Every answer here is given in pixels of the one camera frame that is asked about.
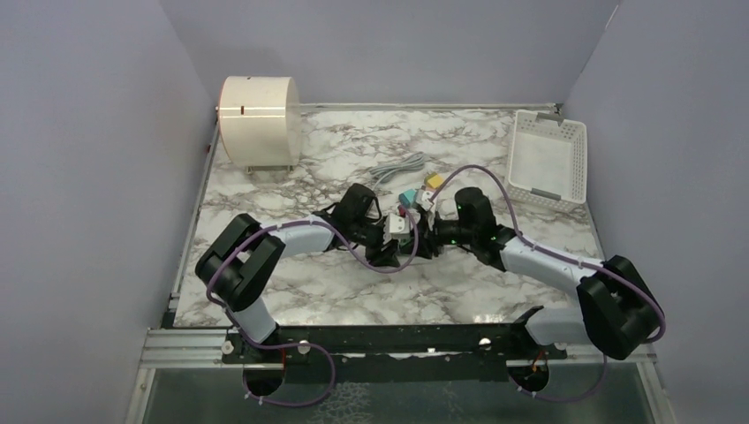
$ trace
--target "white basket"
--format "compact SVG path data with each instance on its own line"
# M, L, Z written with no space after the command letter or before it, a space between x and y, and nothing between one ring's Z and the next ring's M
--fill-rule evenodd
M563 212L585 204L585 124L557 115L518 110L504 183L514 201Z

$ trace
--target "yellow block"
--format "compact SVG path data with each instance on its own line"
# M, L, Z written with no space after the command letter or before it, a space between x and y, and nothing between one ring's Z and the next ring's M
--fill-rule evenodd
M436 172L431 173L427 175L426 178L424 178L424 184L426 184L427 187L432 188L432 189L437 189L443 183L444 183L444 179L440 177L440 174L437 174Z

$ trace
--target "gray cable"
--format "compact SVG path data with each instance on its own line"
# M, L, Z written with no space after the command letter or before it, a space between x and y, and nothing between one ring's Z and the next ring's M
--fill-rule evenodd
M392 180L396 174L401 172L416 172L417 170L424 169L424 162L427 160L427 156L423 153L414 153L406 157L400 163L390 163L386 165L377 165L369 169L369 174L372 177L377 178L377 182L374 183L372 189L374 190L380 183L387 183Z

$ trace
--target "table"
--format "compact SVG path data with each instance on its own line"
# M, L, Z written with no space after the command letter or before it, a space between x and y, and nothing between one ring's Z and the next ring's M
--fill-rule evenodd
M431 171L447 176L460 165L477 163L503 179L513 116L510 109L311 110L303 115L302 156L291 172L247 174L216 143L179 285L175 327L229 325L206 300L194 266L235 215L246 212L261 223L307 216L338 201L352 183L371 186L367 169L415 152L429 156L425 170L377 187L383 211L392 210L397 195L420 186ZM452 196L465 186L478 186L492 200L497 221L510 224L499 190L474 170L443 191L437 202L443 216L456 216ZM516 211L520 228L539 242L601 257L585 208L560 213L517 203ZM484 266L457 248L446 248L432 261L415 261L394 275L367 270L347 252L284 259L263 298L273 317L286 325L507 322L532 306L569 305L560 291Z

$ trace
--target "metal frame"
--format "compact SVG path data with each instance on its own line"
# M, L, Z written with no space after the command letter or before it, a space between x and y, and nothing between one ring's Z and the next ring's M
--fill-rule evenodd
M456 109L481 109L481 110L501 110L501 109L531 109L531 110L554 110L559 112L559 105L555 104L528 104L528 105L479 105L479 104L460 104L460 105L431 105L431 104L308 104L303 105L303 111L317 110L456 110ZM190 247L194 237L195 228L200 216L200 205L205 196L208 185L208 177L216 154L217 142L220 135L218 127L214 130L213 139L210 144L210 151L203 167L202 183L198 196L195 200L193 215L188 227L183 245L182 255L175 282L170 296L167 313L176 309L179 290L185 274L187 260L189 258ZM598 238L598 232L595 229L593 216L586 204L590 224L594 231L595 243L603 255L601 242ZM138 423L145 418L148 400L154 386L155 372L157 369L165 368L237 368L237 369L257 369L257 370L280 370L281 364L224 364L222 363L222 346L228 334L236 333L231 329L150 329L146 336L146 341L140 357L138 374L132 391L131 403L128 408L125 422ZM588 364L601 363L601 353L592 346L566 346L568 358L565 360L549 360L549 364ZM651 345L642 345L630 357L621 362L636 363L639 378L642 381L647 402L649 403L652 416L656 423L672 424L676 420L670 407L670 402L665 389L661 385L655 362L657 361L653 347ZM529 365L529 360L508 360L507 366L525 366Z

